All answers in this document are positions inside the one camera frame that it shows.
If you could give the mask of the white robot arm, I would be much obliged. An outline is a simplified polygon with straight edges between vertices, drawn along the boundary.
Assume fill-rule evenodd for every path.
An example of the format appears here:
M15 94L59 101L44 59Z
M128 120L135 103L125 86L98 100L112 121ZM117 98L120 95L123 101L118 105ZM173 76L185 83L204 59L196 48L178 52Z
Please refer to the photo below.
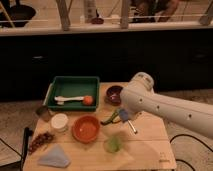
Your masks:
M121 102L130 115L152 113L213 139L213 105L157 94L153 86L149 74L138 72L122 89Z

